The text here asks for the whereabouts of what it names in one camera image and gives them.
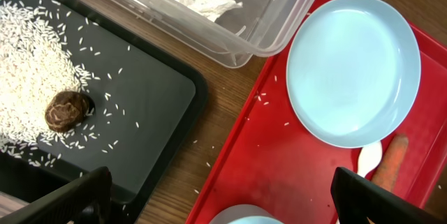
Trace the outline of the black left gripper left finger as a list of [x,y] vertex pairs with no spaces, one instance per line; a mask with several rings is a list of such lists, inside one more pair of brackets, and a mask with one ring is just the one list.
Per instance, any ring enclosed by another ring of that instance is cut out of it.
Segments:
[[111,210],[112,176],[93,172],[1,218],[4,224],[106,223]]

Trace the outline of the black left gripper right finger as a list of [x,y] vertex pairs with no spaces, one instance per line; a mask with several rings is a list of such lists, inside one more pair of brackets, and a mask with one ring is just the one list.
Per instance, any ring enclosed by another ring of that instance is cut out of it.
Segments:
[[345,167],[335,169],[330,192],[340,223],[443,222]]

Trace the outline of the brown food scrap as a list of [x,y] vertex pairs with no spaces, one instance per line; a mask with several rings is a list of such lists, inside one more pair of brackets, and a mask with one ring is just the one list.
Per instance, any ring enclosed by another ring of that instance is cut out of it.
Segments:
[[61,91],[45,110],[45,122],[50,130],[65,133],[82,123],[94,108],[93,100],[76,91]]

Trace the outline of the small light blue bowl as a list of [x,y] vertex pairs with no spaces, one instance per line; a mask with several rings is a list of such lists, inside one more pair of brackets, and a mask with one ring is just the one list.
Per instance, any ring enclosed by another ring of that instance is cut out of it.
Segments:
[[219,212],[210,224],[283,224],[266,210],[252,204],[238,204]]

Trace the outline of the large light blue plate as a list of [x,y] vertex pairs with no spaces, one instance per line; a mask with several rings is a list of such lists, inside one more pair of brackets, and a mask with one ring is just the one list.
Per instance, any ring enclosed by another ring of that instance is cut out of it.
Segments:
[[331,0],[293,39],[286,87],[294,113],[320,141],[346,149],[390,135],[420,86],[421,57],[409,23],[382,0]]

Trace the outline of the white rice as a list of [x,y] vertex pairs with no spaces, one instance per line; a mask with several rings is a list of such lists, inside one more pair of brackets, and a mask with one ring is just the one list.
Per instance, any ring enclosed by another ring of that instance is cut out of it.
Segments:
[[32,167],[51,167],[62,157],[34,157],[39,142],[81,147],[65,140],[84,121],[65,133],[48,128],[44,115],[51,100],[61,91],[85,94],[90,84],[104,83],[85,64],[73,64],[66,49],[67,23],[54,27],[45,17],[49,12],[40,0],[1,2],[1,152]]

